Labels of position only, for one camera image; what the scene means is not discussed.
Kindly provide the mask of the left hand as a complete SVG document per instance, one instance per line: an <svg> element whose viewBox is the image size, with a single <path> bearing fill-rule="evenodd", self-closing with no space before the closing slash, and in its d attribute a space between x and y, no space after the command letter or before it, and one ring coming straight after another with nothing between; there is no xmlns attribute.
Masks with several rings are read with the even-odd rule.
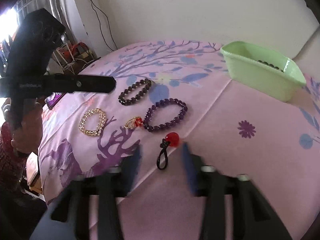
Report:
<svg viewBox="0 0 320 240"><path fill-rule="evenodd" d="M42 140L42 106L35 102L33 108L23 117L21 127L12 132L11 146L23 154L36 153Z"/></svg>

